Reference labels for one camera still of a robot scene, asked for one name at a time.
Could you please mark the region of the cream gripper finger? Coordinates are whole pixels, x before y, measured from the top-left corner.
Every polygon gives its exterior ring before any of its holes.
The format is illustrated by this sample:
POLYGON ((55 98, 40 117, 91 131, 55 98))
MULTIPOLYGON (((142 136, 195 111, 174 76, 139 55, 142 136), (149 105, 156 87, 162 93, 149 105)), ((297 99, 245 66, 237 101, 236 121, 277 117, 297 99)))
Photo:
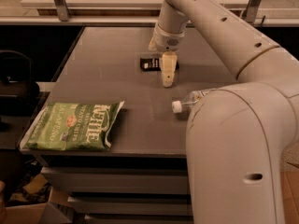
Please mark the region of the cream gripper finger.
POLYGON ((154 38, 152 38, 149 42, 149 50, 150 51, 156 51, 156 46, 155 46, 155 41, 154 41, 154 38))
POLYGON ((162 72, 163 85, 171 87, 175 77, 178 56, 174 51, 167 51, 162 55, 160 69, 162 72))

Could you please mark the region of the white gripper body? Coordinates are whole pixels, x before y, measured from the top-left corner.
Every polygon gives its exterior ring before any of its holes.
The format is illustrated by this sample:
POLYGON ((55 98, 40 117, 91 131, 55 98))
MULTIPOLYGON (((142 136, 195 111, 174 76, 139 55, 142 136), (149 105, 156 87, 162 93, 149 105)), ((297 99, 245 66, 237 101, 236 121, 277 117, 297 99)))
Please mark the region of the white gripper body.
POLYGON ((155 24, 153 31, 153 45, 159 52, 176 51, 184 37, 184 33, 171 34, 155 24))

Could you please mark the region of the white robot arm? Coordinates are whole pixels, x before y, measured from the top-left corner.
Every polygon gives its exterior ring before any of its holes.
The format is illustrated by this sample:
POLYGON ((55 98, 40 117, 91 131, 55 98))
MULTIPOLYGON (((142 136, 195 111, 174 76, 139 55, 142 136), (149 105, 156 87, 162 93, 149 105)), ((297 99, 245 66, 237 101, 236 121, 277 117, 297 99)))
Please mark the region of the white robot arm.
POLYGON ((214 0, 164 0, 151 45, 190 22, 236 84, 197 102, 186 127, 194 224, 285 224, 280 159, 299 139, 299 62, 214 0))

